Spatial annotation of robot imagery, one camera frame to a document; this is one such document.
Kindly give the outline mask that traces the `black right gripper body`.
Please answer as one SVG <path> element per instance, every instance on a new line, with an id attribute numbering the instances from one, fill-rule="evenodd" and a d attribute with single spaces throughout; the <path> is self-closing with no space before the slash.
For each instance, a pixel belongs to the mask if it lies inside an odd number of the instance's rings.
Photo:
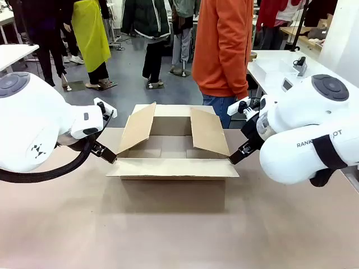
<path id="1" fill-rule="evenodd" d="M 256 113 L 246 121 L 241 129 L 242 134 L 247 138 L 247 142 L 244 144 L 245 146 L 262 146 L 264 143 L 256 126 L 258 118 L 259 113 Z"/>

